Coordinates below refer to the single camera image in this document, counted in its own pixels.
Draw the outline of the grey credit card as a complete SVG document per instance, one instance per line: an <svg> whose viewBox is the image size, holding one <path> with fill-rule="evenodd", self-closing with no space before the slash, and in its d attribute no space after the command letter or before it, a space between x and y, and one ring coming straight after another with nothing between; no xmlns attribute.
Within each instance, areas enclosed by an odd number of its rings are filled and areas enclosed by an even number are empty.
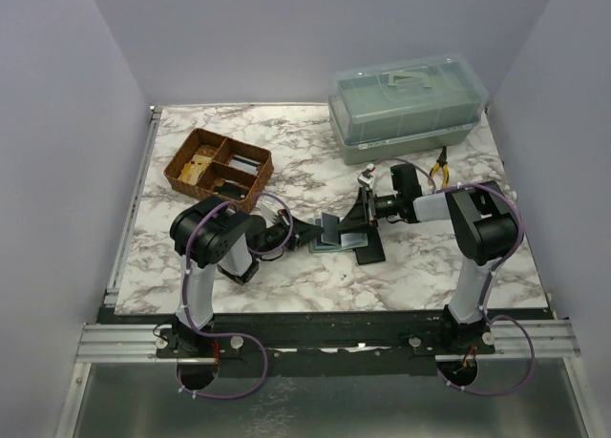
<svg viewBox="0 0 611 438"><path fill-rule="evenodd" d="M326 245L340 245L341 236L338 232L340 219L337 216L322 213L320 222L321 228L323 229L321 243Z"/></svg>

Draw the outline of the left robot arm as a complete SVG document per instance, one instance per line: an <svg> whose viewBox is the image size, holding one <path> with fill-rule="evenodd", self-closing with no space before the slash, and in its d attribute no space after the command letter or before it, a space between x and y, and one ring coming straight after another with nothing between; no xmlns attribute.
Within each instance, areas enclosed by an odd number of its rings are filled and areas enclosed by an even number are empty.
<svg viewBox="0 0 611 438"><path fill-rule="evenodd" d="M214 317L215 275L244 285L259 270L260 260L275 260L319 238L322 227L304 222L283 209L272 224L237 204L209 197L180 212L170 238L181 258L181 286L176 318L185 326L179 346L192 357L204 355L212 343L205 328Z"/></svg>

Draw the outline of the green card holder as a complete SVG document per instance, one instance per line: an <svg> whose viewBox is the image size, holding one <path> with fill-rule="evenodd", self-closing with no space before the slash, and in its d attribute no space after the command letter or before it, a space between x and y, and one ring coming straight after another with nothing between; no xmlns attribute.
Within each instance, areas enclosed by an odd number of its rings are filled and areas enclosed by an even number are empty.
<svg viewBox="0 0 611 438"><path fill-rule="evenodd" d="M308 245L312 254L339 253L367 247L369 244L368 236L364 233L340 234L338 231L340 218L329 213L321 213L309 222L323 230Z"/></svg>

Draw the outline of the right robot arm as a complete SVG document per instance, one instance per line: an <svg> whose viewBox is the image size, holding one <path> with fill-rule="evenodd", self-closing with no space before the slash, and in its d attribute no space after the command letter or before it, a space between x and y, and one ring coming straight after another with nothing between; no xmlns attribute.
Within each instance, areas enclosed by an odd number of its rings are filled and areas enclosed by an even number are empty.
<svg viewBox="0 0 611 438"><path fill-rule="evenodd" d="M412 163L390 168L395 193L379 197L372 187L373 165L358 177L357 198L338 223L341 235L364 233L368 245L355 250L357 262L371 264L385 259L378 220L397 216L415 224L448 220L462 254L453 296L444 307L436 340L452 354L463 352L487 327L487 302L496 273L521 245L524 229L515 206L491 180L459 184L422 193L419 168Z"/></svg>

